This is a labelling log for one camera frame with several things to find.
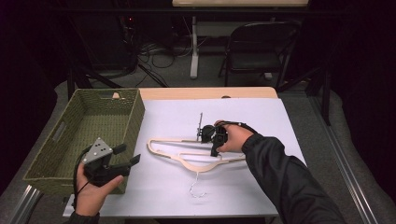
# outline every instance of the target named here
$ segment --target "white table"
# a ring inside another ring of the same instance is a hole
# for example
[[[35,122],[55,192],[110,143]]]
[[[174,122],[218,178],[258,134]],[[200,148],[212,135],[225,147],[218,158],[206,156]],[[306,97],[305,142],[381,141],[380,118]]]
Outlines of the white table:
[[[202,198],[190,195],[196,173],[185,169],[177,161],[157,157],[147,150],[151,137],[195,139],[200,113],[202,124],[212,124],[217,119],[247,123],[263,135],[277,136],[286,146],[286,153],[304,161],[289,117],[272,88],[230,88],[247,97],[268,95],[272,98],[232,98],[192,100],[193,94],[181,94],[188,89],[157,89],[169,95],[187,95],[188,100],[145,100],[155,89],[142,89],[146,113],[134,154],[141,154],[140,162],[133,167],[125,194],[109,195],[101,210],[102,217],[256,217],[276,216],[277,211],[262,192],[244,161],[223,164],[199,175],[194,193],[205,192]],[[210,95],[231,95],[229,88],[193,88],[190,92],[204,98]],[[167,146],[156,146],[168,150]],[[225,156],[234,157],[234,153]],[[64,216],[73,212],[70,199]]]
[[[309,0],[173,0],[174,7],[306,7]],[[197,46],[197,36],[206,35],[208,32],[216,36],[229,35],[234,28],[242,23],[224,23],[224,26],[215,24],[215,29],[207,32],[199,32],[196,17],[192,17],[192,58],[191,58],[191,78],[198,78],[199,50]]]

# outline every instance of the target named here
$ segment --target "gray carpet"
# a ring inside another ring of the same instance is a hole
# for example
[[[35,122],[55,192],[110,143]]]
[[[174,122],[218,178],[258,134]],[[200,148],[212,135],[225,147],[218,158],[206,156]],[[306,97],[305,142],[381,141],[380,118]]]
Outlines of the gray carpet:
[[[177,57],[172,64],[172,58],[169,56],[156,55],[154,56],[154,60],[156,65],[170,65],[167,68],[160,69],[151,64],[153,71],[160,74],[170,87],[223,86],[223,77],[218,77],[219,67],[222,62],[222,57],[219,55],[203,55],[200,58],[199,76],[195,80],[191,80],[189,75],[190,56]],[[160,87],[158,83],[153,81],[152,78],[147,77],[146,74],[139,69],[131,75],[118,77],[113,80],[123,87]],[[272,86],[274,85],[274,80],[275,79],[268,81],[259,75],[242,77],[231,76],[230,86]],[[93,81],[92,83],[95,88],[104,87],[99,82]],[[323,188],[325,188],[329,195],[336,201],[347,223],[362,223],[359,210],[334,160],[332,145],[326,133],[323,131],[323,128],[320,126],[318,117],[314,112],[314,107],[310,104],[308,98],[301,92],[303,89],[304,83],[286,93],[279,94],[279,97],[283,100],[290,116],[291,124],[304,153],[307,165],[314,177],[318,179]],[[26,184],[21,181],[21,178],[65,107],[67,102],[65,83],[61,84],[56,91],[58,93],[58,104],[53,111],[49,123],[38,138],[31,153],[26,158],[25,163],[0,198],[0,223],[7,223],[7,220],[12,215],[13,209],[26,189]],[[396,219],[395,205],[388,195],[386,195],[375,183],[371,173],[368,171],[364,162],[361,161],[359,154],[350,142],[349,130],[341,106],[341,100],[336,94],[332,93],[331,122],[337,140],[342,146],[348,161],[351,163],[352,170],[359,179],[369,203],[372,205],[378,223],[393,223]],[[29,223],[62,223],[67,220],[67,218],[62,217],[64,207],[65,203],[63,197],[44,195],[37,204]],[[155,223],[155,221],[151,219],[135,219],[127,222]],[[124,220],[102,218],[101,223],[124,223]],[[274,223],[281,222],[279,218],[277,218]]]

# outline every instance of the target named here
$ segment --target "dark background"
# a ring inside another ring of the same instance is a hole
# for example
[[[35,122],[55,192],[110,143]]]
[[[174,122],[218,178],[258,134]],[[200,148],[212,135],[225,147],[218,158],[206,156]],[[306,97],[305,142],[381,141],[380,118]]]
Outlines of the dark background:
[[[53,17],[40,10],[37,2],[2,1],[0,6],[0,71],[4,102],[1,136],[2,142],[5,141],[0,157],[0,192],[3,192],[50,117],[56,104],[53,89],[66,80],[69,63],[48,26]],[[396,114],[392,91],[396,75],[396,20],[391,15],[396,7],[394,3],[375,0],[316,0],[310,5],[312,9],[347,6],[356,12],[356,17],[352,26],[346,28],[352,33],[351,38],[334,53],[330,63],[332,90],[343,100],[356,149],[378,184],[395,202],[396,168],[393,161],[396,152],[395,137],[391,134],[395,133],[392,130]],[[92,66],[92,58],[84,46],[86,43],[81,41],[73,25],[68,20],[57,22],[62,28],[61,35],[73,46],[70,49],[73,55]],[[293,79],[321,64],[333,50],[332,43],[345,25],[344,21],[306,19],[290,59],[287,78]],[[112,41],[122,38],[116,34],[118,28],[107,29],[114,32],[111,33]],[[127,51],[123,55],[131,56]],[[115,60],[124,60],[127,65],[130,62],[126,58]]]

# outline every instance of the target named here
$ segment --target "wicker basket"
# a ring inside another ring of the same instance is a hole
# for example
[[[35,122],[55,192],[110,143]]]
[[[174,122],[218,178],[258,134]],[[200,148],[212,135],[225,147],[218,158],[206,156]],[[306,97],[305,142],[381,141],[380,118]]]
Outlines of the wicker basket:
[[[77,90],[23,179],[47,194],[73,193],[73,170],[81,151],[101,137],[110,147],[127,146],[110,164],[127,162],[134,155],[144,113],[139,89]],[[124,193],[126,183],[112,193]]]

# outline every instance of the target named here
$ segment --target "black jacket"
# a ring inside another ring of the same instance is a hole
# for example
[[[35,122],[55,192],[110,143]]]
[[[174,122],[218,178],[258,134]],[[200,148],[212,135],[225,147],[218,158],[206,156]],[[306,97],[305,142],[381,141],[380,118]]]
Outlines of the black jacket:
[[[275,205],[282,221],[290,223],[345,223],[337,205],[293,156],[274,137],[255,133],[242,150],[247,166]]]

